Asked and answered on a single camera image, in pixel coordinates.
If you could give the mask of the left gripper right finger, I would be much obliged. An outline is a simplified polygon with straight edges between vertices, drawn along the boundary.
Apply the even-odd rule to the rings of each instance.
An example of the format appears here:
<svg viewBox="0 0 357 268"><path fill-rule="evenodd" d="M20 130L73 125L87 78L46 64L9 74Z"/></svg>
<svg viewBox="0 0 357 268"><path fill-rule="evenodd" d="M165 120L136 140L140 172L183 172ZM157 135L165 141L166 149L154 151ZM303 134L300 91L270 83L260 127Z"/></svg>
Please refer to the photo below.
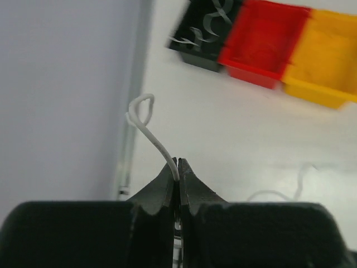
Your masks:
<svg viewBox="0 0 357 268"><path fill-rule="evenodd" d="M178 215L181 227L180 267L200 267L198 231L194 217L202 204L224 203L225 200L210 189L194 173L186 159L178 160Z"/></svg>

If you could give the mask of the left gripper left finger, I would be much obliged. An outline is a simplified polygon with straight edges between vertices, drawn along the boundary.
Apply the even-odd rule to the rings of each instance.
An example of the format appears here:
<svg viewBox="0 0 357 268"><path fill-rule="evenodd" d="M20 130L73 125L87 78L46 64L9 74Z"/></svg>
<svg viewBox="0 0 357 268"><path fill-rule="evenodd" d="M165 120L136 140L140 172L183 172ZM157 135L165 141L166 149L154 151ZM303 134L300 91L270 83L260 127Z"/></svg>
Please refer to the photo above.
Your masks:
<svg viewBox="0 0 357 268"><path fill-rule="evenodd" d="M172 267L177 183L166 164L128 199L127 267Z"/></svg>

